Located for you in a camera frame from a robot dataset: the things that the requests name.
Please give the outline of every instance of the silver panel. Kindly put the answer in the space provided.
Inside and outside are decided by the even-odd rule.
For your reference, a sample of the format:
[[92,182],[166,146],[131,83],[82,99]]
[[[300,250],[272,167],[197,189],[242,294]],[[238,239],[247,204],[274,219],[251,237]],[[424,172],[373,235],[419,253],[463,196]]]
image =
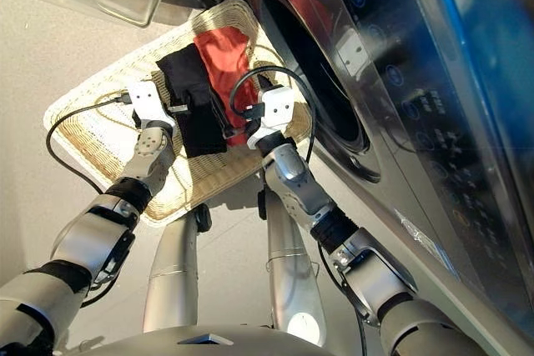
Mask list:
[[165,227],[150,271],[144,307],[145,333],[197,323],[196,236],[194,211]]
[[326,340],[325,314],[299,227],[269,190],[265,192],[265,208],[274,326],[322,346]]

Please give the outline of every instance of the black joint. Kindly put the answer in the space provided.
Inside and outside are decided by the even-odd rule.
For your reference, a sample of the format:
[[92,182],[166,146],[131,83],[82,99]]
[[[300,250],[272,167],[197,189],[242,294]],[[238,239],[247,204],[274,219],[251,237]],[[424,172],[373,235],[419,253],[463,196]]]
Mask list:
[[247,135],[247,139],[252,136],[253,133],[258,131],[261,126],[260,120],[250,120],[244,125],[244,133]]
[[53,260],[39,268],[29,270],[28,273],[43,273],[61,279],[73,291],[78,293],[91,285],[91,273],[84,267],[65,260]]
[[328,212],[310,231],[328,254],[334,252],[358,227],[337,206]]
[[258,215],[262,220],[267,219],[267,206],[265,205],[265,190],[258,192]]
[[144,212],[147,205],[152,200],[152,194],[147,186],[141,181],[130,177],[120,178],[115,181],[115,183],[106,191],[106,195],[124,199],[126,202],[134,206],[139,214]]
[[388,314],[388,312],[392,310],[396,305],[404,303],[404,302],[410,302],[411,300],[414,300],[414,299],[407,292],[398,293],[397,295],[388,299],[387,302],[385,302],[382,306],[380,306],[380,308],[378,309],[378,312],[376,313],[376,316],[378,317],[378,321],[382,322],[382,320]]
[[173,128],[170,125],[168,125],[166,122],[161,121],[161,120],[153,120],[147,123],[147,128],[154,128],[154,127],[164,129],[165,132],[169,135],[169,138],[173,137]]
[[255,120],[262,118],[265,115],[265,103],[254,104],[251,108],[243,110],[243,118],[247,120]]
[[211,229],[211,214],[209,214],[209,207],[205,203],[193,209],[194,219],[197,222],[197,230],[199,233],[207,233]]
[[135,235],[130,231],[125,231],[120,240],[115,244],[108,258],[103,264],[103,271],[111,277],[115,277],[123,267],[123,263],[129,254],[129,250],[134,243]]
[[267,135],[266,137],[261,138],[256,143],[256,147],[261,152],[261,155],[265,157],[273,149],[285,143],[292,143],[293,145],[295,145],[295,141],[293,140],[293,138],[286,138],[284,137],[284,135],[282,135],[280,131],[276,131],[275,133],[271,133],[270,135]]

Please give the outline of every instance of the clothes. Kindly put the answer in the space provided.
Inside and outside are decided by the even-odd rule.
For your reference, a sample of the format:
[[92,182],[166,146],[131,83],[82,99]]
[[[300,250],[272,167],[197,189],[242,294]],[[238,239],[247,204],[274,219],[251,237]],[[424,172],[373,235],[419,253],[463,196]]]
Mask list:
[[226,152],[226,141],[212,110],[213,89],[196,46],[191,43],[156,64],[164,73],[171,106],[188,106],[187,113],[175,115],[187,157]]
[[[230,91],[241,76],[249,71],[249,60],[245,52],[248,41],[249,38],[234,27],[213,29],[199,33],[194,38],[200,57],[208,70],[209,81],[223,101],[226,116],[235,128],[243,128],[245,120],[230,110]],[[235,106],[244,109],[257,102],[258,95],[254,84],[247,80],[235,97]],[[246,136],[240,134],[229,138],[227,143],[229,146],[246,143]]]

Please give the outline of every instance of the woven tray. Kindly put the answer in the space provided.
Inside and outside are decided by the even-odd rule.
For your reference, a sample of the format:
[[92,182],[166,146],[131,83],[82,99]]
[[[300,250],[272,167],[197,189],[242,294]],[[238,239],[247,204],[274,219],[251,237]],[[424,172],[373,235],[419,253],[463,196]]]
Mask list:
[[[282,65],[280,56],[246,3],[229,0],[131,52],[68,92],[44,114],[45,128],[50,129],[64,114],[102,102],[124,90],[128,83],[142,79],[153,78],[162,97],[168,97],[164,80],[161,79],[162,73],[155,62],[192,43],[196,33],[228,26],[238,28],[249,37],[247,56],[251,68],[266,64]],[[305,100],[295,82],[284,74],[267,73],[265,76],[272,83],[289,85],[295,89],[297,103],[286,135],[298,143],[310,132],[311,120]],[[138,131],[131,118],[132,111],[131,105],[117,103],[80,113],[63,123],[53,137],[102,186],[107,187],[134,154]],[[251,151],[246,146],[229,148],[226,153],[187,159],[179,134],[174,138],[174,151],[177,159],[166,184],[144,214],[145,221],[150,225],[161,226],[173,222],[197,204],[254,173],[261,162],[257,151]]]

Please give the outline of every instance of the red cloth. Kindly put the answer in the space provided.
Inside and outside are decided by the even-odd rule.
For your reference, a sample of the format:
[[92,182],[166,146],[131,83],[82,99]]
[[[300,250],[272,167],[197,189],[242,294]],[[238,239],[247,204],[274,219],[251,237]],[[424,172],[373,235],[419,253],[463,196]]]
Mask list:
[[[245,120],[230,110],[230,91],[238,79],[249,71],[249,60],[245,53],[248,41],[249,38],[234,27],[199,33],[194,38],[194,44],[208,70],[211,85],[223,101],[228,120],[236,128],[244,127]],[[243,110],[246,106],[257,102],[258,95],[254,84],[247,80],[235,97],[235,107]],[[241,134],[226,142],[229,146],[240,145],[246,143],[246,136]]]

